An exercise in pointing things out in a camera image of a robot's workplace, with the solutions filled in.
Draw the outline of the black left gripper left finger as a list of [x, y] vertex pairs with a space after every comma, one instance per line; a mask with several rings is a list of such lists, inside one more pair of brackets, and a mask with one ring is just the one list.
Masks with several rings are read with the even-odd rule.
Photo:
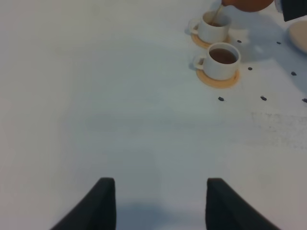
[[52, 229], [114, 230], [117, 224], [113, 178], [101, 178], [88, 194]]

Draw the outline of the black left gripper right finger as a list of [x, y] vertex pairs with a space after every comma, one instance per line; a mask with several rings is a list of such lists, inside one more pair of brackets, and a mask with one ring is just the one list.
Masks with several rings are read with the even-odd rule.
[[208, 230], [277, 230], [221, 178], [207, 180], [205, 224]]

